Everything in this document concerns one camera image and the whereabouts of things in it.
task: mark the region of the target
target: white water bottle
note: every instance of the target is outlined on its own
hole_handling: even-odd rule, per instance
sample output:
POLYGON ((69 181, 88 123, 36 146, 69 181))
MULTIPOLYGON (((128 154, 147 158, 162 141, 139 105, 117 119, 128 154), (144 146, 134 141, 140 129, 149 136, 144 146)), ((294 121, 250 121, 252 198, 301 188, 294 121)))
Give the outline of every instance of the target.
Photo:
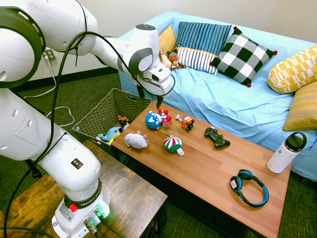
POLYGON ((277 174, 282 172, 301 152, 306 142, 307 139, 303 133, 295 132, 291 134, 268 161, 268 169, 277 174), (296 134, 301 134, 303 138, 296 136, 296 134))

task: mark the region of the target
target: headphones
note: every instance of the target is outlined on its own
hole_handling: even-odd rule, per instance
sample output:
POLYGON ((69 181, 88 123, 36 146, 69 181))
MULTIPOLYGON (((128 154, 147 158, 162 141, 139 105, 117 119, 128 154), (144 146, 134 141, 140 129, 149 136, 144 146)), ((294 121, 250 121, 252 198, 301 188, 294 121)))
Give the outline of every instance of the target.
POLYGON ((238 173, 238 176, 233 176, 230 179, 230 185, 231 188, 233 189, 234 192, 236 192, 239 197, 242 199, 242 201, 244 201, 246 204, 248 204, 251 207, 262 207, 263 205, 265 205, 268 201, 268 190, 265 187, 264 183, 258 179, 257 177, 255 177, 253 175, 252 172, 250 172, 249 170, 240 170, 238 173), (246 197, 243 195, 242 192, 240 192, 240 190, 242 189, 242 180, 254 180, 257 184, 259 184, 261 186, 261 188, 263 189, 264 192, 264 200, 261 203, 252 203, 250 202, 248 199, 246 199, 246 197))

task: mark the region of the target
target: wooden coffee table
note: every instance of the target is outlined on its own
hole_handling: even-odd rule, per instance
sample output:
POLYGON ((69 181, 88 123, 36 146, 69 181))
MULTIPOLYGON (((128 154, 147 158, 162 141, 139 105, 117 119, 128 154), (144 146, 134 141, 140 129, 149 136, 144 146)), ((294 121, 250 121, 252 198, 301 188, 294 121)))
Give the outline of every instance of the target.
MULTIPOLYGON (((175 119, 179 110, 162 104, 172 116, 171 126, 161 126, 158 130, 149 129, 145 116, 149 111, 157 112, 153 101, 126 130, 112 143, 112 146, 131 156, 157 173, 178 184, 207 203, 238 220, 249 229, 268 238, 276 238, 290 175, 289 165, 280 174, 271 172, 266 164, 274 152, 235 136, 219 128, 219 134, 231 142, 229 147, 215 149, 213 142, 204 137, 206 128, 211 125, 192 117, 194 127, 185 132, 175 119), (185 153, 179 156, 164 147, 165 130, 181 139, 185 153), (149 145, 144 149, 128 148, 124 136, 140 131, 146 134, 149 145), (240 169, 250 170, 263 181, 269 191, 269 201, 261 208, 253 208, 241 201, 230 187, 230 179, 237 176, 240 169)), ((243 181, 241 190, 253 203, 263 200, 263 190, 253 181, 243 181)))

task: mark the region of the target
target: toy figure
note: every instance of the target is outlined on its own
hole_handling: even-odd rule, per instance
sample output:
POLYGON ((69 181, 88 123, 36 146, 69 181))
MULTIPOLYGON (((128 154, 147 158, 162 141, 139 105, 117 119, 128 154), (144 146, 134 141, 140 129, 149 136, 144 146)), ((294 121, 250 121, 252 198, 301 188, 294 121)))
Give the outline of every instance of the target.
POLYGON ((146 140, 147 135, 141 135, 141 132, 138 131, 137 134, 127 134, 124 137, 124 141, 128 147, 132 146, 136 149, 142 149, 148 146, 149 141, 146 140))
POLYGON ((122 127, 113 127, 111 129, 108 130, 107 134, 99 134, 96 139, 97 140, 103 140, 109 143, 112 143, 114 139, 116 139, 121 132, 123 131, 122 127))
POLYGON ((168 57, 163 49, 161 49, 159 51, 159 59, 160 59, 161 63, 164 64, 165 67, 167 67, 169 69, 172 68, 172 62, 168 59, 168 57))
POLYGON ((168 115, 168 110, 159 109, 157 113, 150 111, 145 117, 145 124, 151 129, 159 129, 159 126, 170 126, 172 117, 168 115))
POLYGON ((187 66, 182 65, 178 62, 177 52, 178 52, 177 48, 174 49, 173 52, 169 52, 169 51, 167 52, 167 57, 168 57, 169 61, 171 61, 171 63, 172 63, 170 70, 175 70, 178 68, 188 68, 187 66))
POLYGON ((130 124, 131 121, 127 116, 118 115, 118 121, 122 127, 125 127, 127 124, 130 124))
POLYGON ((192 119, 189 116, 184 116, 183 119, 180 118, 180 115, 177 115, 175 117, 176 120, 179 120, 181 122, 181 128, 183 128, 184 131, 188 132, 191 128, 194 127, 195 120, 192 119))
POLYGON ((165 134, 168 135, 164 140, 165 148, 170 152, 177 151, 179 155, 184 155, 184 152, 181 149, 182 141, 176 136, 169 135, 167 131, 165 131, 165 134))

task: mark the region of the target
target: black game controller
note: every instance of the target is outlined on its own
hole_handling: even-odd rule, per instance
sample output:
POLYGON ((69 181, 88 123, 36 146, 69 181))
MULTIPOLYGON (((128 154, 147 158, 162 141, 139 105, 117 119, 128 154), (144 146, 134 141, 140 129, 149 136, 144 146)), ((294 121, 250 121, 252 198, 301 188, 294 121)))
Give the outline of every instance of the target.
POLYGON ((209 137, 216 149, 230 145, 230 141, 223 139, 223 135, 218 135, 218 130, 214 127, 208 127, 205 131, 205 137, 209 137))

